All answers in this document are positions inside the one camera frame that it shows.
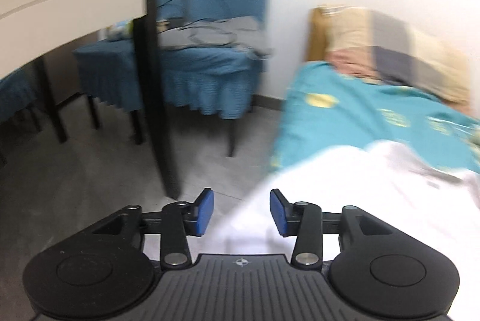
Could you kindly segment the teal patterned bed sheet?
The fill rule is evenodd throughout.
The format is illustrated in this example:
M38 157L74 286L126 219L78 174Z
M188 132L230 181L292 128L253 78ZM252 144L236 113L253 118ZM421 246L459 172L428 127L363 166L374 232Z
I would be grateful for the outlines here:
M287 90L270 167L284 169L333 146L396 141L437 169L478 172L470 142L478 126L418 88L368 84L329 63L309 62Z

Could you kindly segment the white table with black legs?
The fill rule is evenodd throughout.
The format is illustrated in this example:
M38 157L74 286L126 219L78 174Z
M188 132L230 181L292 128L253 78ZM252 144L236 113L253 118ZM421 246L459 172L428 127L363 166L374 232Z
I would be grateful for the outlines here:
M133 20L137 77L145 122L163 188L181 195L157 49L156 0L1 0L1 74L32 63L47 115L60 142L68 136L55 105L44 56L109 24Z

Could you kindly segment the white t-shirt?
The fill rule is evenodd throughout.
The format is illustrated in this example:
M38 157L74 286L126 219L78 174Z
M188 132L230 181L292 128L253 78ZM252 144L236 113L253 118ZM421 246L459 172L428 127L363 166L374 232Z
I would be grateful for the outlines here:
M376 141L330 147L271 175L204 236L189 239L193 256L290 255L294 240L278 234L270 215L271 189L323 211L358 206L448 256L479 251L479 174L437 169L405 144Z

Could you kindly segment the patchwork checked pillow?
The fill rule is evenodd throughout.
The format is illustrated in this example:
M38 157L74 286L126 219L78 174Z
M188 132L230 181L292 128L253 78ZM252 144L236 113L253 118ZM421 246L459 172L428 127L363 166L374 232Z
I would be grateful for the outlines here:
M315 7L306 59L371 84L410 86L471 114L470 63L448 42L365 7Z

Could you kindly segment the grey cloth on chair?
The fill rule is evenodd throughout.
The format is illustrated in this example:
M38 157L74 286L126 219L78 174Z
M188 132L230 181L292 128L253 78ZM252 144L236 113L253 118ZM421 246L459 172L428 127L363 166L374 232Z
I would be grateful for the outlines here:
M202 19L158 33L158 39L162 50L233 48L260 58L272 54L263 26L253 16Z

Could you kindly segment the blue covered chair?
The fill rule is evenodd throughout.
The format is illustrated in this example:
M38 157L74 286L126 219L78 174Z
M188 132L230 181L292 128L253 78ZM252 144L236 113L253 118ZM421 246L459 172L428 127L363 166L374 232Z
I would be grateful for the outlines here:
M1 123L11 119L19 111L26 110L35 129L41 132L42 127L34 110L36 99L37 95L24 69L18 68L1 78Z
M250 111L271 50L264 32L266 0L157 0L163 96L168 104L229 125Z

